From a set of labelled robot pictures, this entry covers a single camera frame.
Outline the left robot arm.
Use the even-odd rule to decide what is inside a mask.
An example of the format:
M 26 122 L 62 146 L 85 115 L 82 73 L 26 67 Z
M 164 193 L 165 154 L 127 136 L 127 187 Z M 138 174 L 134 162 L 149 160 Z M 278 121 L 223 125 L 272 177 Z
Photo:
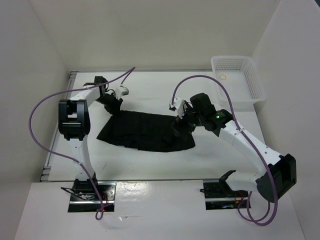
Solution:
M 58 103 L 58 130 L 67 140 L 76 169 L 74 189 L 88 200 L 97 198 L 100 193 L 88 148 L 91 130 L 89 106 L 98 102 L 109 112 L 115 113 L 120 110 L 122 97 L 129 94 L 129 89 L 122 84 L 107 93 L 107 85 L 104 77 L 96 76 L 94 82 L 85 83 L 83 90 L 75 96 Z

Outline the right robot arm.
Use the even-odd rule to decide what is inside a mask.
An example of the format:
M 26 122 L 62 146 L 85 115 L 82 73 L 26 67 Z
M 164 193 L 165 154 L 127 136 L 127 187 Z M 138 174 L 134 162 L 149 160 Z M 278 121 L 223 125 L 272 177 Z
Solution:
M 229 170 L 221 176 L 219 192 L 223 196 L 229 197 L 235 191 L 259 192 L 265 200 L 274 203 L 296 184 L 296 159 L 266 146 L 236 123 L 227 110 L 216 110 L 207 94 L 196 94 L 190 102 L 176 97 L 169 109 L 177 112 L 172 128 L 179 137 L 186 139 L 196 127 L 204 127 L 237 149 L 257 168 L 254 173 Z

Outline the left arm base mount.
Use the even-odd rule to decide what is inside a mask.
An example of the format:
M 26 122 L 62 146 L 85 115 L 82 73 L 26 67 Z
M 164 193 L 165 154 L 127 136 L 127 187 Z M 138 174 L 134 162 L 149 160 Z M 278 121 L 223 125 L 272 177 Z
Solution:
M 96 187 L 104 206 L 103 211 L 105 213 L 114 212 L 117 183 L 98 181 Z M 89 180 L 87 182 L 74 181 L 72 187 L 62 186 L 60 189 L 69 194 L 69 213 L 96 212 L 101 207 L 101 201 Z

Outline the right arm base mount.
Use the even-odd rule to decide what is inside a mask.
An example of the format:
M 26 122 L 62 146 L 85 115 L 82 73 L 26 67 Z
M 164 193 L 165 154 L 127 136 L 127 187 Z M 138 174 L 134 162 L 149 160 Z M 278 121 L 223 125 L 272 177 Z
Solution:
M 226 193 L 218 181 L 204 181 L 199 192 L 204 195 L 207 211 L 237 209 L 239 204 L 246 201 L 249 196 L 249 193 L 244 190 Z

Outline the black pleated skirt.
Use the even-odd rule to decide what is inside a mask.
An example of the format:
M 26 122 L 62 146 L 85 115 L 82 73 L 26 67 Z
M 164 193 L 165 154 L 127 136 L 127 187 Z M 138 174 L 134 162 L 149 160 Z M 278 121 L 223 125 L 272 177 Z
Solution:
M 97 140 L 139 151 L 170 153 L 192 149 L 194 138 L 175 135 L 174 116 L 121 110 L 104 125 Z

